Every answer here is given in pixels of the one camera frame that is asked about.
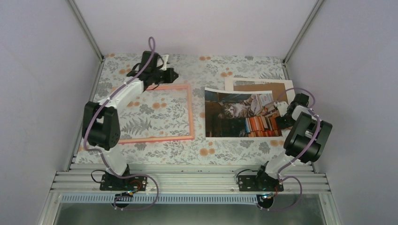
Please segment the brown cardboard backing board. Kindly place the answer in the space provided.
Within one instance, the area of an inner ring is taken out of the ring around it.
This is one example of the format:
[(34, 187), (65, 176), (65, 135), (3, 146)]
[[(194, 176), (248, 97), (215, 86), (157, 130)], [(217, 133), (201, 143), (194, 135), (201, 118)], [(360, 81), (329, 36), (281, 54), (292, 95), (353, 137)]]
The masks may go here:
[(226, 91), (272, 91), (274, 99), (281, 95), (279, 101), (286, 101), (288, 104), (295, 97), (294, 90), (284, 92), (289, 88), (293, 88), (291, 80), (240, 77), (226, 77), (224, 79), (224, 89)]

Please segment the cat and books photo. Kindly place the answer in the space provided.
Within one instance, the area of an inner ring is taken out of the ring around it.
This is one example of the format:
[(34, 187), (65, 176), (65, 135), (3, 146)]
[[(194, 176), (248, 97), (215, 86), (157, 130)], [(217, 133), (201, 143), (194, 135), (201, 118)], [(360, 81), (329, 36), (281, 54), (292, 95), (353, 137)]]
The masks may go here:
[(207, 138), (281, 137), (280, 116), (273, 92), (226, 91), (205, 88)]

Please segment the pink wooden picture frame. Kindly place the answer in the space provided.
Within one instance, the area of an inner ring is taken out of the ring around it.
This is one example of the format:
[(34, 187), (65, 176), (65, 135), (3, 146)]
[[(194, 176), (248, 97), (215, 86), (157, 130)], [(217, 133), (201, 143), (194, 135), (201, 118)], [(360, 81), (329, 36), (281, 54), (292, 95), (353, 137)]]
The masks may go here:
[(194, 139), (190, 85), (151, 86), (127, 104), (119, 122), (119, 144)]

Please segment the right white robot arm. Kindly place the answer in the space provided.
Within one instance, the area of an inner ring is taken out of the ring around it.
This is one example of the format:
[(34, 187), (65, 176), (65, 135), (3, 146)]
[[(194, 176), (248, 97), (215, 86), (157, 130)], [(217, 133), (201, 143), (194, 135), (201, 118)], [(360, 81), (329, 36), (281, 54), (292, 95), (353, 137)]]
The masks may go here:
[(282, 175), (298, 165), (317, 161), (323, 153), (333, 125), (319, 118), (308, 106), (309, 96), (296, 94), (283, 116), (276, 119), (278, 125), (291, 125), (283, 148), (276, 158), (262, 165), (254, 178), (255, 187), (260, 191), (277, 185)]

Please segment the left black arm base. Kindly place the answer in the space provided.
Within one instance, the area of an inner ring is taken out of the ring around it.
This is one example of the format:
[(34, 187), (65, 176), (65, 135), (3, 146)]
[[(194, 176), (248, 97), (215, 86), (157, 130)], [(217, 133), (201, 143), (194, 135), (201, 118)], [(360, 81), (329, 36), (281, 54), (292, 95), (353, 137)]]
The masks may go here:
[(99, 189), (101, 191), (117, 191), (119, 194), (115, 198), (124, 196), (120, 201), (130, 201), (136, 192), (145, 191), (147, 184), (147, 177), (135, 176), (130, 179), (120, 179), (109, 173), (102, 175)]

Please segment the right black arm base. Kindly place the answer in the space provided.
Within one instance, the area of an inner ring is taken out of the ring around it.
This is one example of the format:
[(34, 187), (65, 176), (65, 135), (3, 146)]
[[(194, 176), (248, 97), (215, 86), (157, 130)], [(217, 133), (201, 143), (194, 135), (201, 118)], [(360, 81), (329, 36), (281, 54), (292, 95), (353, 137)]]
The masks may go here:
[(267, 174), (237, 175), (236, 182), (240, 192), (261, 192), (256, 195), (260, 209), (270, 209), (275, 196), (284, 191), (283, 184)]

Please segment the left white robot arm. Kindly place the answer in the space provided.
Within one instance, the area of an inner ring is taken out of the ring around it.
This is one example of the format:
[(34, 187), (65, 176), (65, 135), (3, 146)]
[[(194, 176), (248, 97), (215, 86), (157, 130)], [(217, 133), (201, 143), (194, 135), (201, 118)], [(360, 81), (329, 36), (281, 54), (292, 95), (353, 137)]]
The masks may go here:
[(134, 98), (152, 85), (173, 83), (178, 73), (169, 67), (168, 55), (143, 52), (141, 62), (126, 75), (123, 83), (100, 101), (89, 101), (84, 106), (82, 125), (83, 147), (95, 151), (111, 175), (112, 184), (119, 190), (130, 185), (129, 167), (118, 143), (121, 136), (119, 113)]

